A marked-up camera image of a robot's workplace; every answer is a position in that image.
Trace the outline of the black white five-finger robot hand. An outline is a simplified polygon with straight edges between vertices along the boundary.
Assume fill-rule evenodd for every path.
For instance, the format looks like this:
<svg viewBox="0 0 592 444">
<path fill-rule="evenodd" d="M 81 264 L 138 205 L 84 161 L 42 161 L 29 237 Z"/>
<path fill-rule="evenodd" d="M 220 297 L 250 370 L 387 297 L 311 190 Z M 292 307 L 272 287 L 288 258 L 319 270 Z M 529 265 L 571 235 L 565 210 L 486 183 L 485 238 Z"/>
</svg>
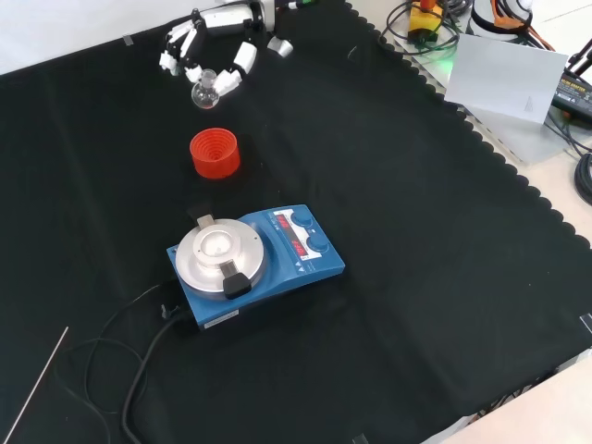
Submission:
<svg viewBox="0 0 592 444">
<path fill-rule="evenodd" d="M 191 83 L 210 87 L 222 97 L 239 87 L 253 68 L 257 49 L 250 42 L 249 33 L 273 31 L 277 10 L 275 1 L 231 1 L 205 10 L 195 8 L 166 34 L 159 67 L 173 76 L 183 74 Z M 240 44 L 232 68 L 222 70 L 210 80 L 198 61 L 206 40 L 241 33 L 245 41 Z"/>
</svg>

